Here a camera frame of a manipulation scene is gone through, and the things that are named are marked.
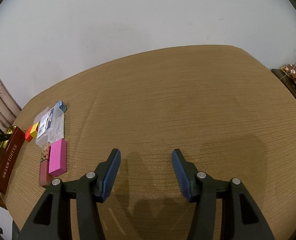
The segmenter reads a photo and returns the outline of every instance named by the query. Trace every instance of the clear plastic box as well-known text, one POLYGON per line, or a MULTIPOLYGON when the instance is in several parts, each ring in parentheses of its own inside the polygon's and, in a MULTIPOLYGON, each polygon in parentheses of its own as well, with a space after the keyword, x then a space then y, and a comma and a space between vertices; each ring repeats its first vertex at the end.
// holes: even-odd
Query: clear plastic box
POLYGON ((47 143, 54 143, 64 138, 64 112, 55 105, 40 120, 36 144, 42 148, 47 143))

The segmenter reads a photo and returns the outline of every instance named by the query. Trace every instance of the lipstick tube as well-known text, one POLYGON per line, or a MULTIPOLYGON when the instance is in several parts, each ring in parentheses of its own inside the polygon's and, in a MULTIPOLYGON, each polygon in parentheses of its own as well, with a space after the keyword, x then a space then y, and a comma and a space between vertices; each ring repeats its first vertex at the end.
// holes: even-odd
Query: lipstick tube
POLYGON ((45 143, 41 149, 41 159, 39 167, 39 186, 46 188, 52 181, 53 177, 49 174, 49 157, 51 144, 45 143))

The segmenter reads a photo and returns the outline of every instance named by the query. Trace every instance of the wooden table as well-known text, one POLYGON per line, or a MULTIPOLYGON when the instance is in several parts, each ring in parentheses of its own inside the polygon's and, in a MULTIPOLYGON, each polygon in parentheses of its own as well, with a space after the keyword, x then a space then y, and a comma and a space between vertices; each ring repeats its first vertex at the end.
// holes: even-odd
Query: wooden table
MULTIPOLYGON (((180 148, 213 178, 240 178, 276 239, 296 228, 296 100, 260 62, 231 46, 187 46, 121 58, 79 73, 33 98, 23 130, 46 106, 68 105, 68 172, 81 177, 122 153, 110 198, 99 204, 109 239, 186 239, 194 204, 181 196, 171 165, 180 148)), ((25 143, 5 204, 21 228, 43 193, 40 148, 25 143)), ((220 232, 218 201, 215 238, 220 232)), ((78 239, 75 202, 72 233, 78 239)))

